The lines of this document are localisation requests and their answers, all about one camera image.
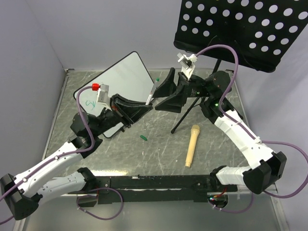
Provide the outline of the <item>white marker pen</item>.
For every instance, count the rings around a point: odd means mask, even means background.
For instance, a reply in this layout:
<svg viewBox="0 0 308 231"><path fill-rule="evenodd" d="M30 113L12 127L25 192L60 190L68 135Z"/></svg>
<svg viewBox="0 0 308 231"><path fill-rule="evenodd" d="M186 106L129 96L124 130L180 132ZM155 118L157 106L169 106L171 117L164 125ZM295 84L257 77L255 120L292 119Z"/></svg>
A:
<svg viewBox="0 0 308 231"><path fill-rule="evenodd" d="M151 102L151 100L152 100L152 98L153 98L153 96L154 96L154 93L155 93L155 91L156 91L156 89L157 89L157 87L158 87L158 85L159 85L159 81L160 81L160 78L156 78L156 80L155 80L155 82L154 82L154 85L153 85L153 87L152 87L152 89L151 89L151 91L150 91L150 93L149 93L149 96L148 96L148 98L147 98L147 101L146 101L146 105L149 105L150 104L150 102Z"/></svg>

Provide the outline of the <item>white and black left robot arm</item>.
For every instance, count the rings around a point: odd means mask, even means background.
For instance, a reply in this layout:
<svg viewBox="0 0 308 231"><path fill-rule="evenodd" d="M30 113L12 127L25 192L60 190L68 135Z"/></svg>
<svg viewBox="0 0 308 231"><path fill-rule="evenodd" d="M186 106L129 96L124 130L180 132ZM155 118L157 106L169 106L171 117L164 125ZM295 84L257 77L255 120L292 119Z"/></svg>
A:
<svg viewBox="0 0 308 231"><path fill-rule="evenodd" d="M8 206L11 218L22 220L39 205L66 193L92 192L95 177L89 169L82 168L67 177L57 178L56 174L95 152L102 143L99 136L105 131L118 123L129 128L153 108L150 101L136 102L115 94L108 99L110 107L94 116L82 111L79 98L76 101L78 113L70 126L73 136L34 167L0 179L0 198Z"/></svg>

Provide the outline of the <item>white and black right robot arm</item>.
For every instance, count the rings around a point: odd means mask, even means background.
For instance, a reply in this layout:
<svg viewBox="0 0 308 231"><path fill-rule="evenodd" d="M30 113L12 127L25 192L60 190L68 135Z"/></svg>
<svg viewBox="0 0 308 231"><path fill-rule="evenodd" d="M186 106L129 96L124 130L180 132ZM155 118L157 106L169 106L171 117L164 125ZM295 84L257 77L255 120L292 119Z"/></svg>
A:
<svg viewBox="0 0 308 231"><path fill-rule="evenodd" d="M171 68L166 79L154 90L154 98L164 98L155 109L180 113L188 98L204 98L201 104L204 116L229 137L248 162L247 167L221 166L214 169L211 172L214 177L210 180L214 191L220 192L227 185L245 185L251 192L260 194L281 178L286 156L274 152L260 139L250 137L252 132L227 99L222 101L226 115L219 110L218 102L231 81L228 73L217 71L206 79L196 75L187 79L179 72L177 83L174 83L174 75L175 69Z"/></svg>

